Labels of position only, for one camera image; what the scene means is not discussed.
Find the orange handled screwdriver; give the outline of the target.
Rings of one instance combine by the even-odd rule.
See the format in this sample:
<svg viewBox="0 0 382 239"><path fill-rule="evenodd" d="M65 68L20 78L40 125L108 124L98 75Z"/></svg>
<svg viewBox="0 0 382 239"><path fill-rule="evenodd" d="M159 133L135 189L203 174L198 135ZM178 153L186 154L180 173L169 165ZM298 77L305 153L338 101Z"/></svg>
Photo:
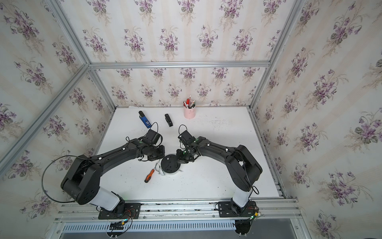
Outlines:
<svg viewBox="0 0 382 239"><path fill-rule="evenodd" d="M155 166L151 169L151 171L147 174L147 176L144 180L145 183L148 183L151 180L154 173L158 173L157 165L158 165L158 163L156 163Z"/></svg>

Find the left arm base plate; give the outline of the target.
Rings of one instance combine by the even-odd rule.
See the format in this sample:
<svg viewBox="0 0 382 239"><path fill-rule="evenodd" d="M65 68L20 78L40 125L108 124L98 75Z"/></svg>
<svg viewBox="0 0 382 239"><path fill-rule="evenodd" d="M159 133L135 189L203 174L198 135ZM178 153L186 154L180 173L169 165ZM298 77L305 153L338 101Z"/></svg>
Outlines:
<svg viewBox="0 0 382 239"><path fill-rule="evenodd" d="M120 203L113 211L108 211L101 208L98 219L99 220L122 220L122 219L138 219L141 203Z"/></svg>

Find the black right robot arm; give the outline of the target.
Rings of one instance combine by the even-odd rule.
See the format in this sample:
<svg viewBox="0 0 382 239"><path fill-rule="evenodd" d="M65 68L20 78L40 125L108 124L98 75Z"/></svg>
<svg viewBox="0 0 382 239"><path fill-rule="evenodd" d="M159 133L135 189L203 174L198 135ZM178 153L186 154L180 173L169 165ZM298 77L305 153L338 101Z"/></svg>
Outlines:
<svg viewBox="0 0 382 239"><path fill-rule="evenodd" d="M195 138L187 132L178 136L184 149L178 149L176 156L179 164L194 162L198 157L212 158L225 164L236 186L231 198L231 210L236 214L243 212L249 205L255 182L263 169L247 147L228 147L214 143L205 137Z"/></svg>

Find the white twin-bell alarm clock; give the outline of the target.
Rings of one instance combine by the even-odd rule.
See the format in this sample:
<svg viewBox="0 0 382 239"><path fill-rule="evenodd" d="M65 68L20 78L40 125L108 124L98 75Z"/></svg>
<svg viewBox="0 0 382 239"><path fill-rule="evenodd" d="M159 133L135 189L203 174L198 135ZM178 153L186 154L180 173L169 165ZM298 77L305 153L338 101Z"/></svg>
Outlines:
<svg viewBox="0 0 382 239"><path fill-rule="evenodd" d="M155 171L160 175L172 175L180 170L181 164L175 154L166 155L163 159L156 163Z"/></svg>

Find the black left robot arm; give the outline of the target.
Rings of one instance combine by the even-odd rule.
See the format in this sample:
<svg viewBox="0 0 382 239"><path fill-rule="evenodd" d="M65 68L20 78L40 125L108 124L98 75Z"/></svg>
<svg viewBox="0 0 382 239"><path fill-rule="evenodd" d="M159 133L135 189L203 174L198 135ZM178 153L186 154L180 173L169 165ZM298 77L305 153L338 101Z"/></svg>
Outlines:
<svg viewBox="0 0 382 239"><path fill-rule="evenodd" d="M60 187L79 205L92 204L121 214L124 211L124 199L100 187L101 177L127 161L141 157L155 161L164 156L164 145L156 145L144 137L130 139L126 144L103 154L75 157Z"/></svg>

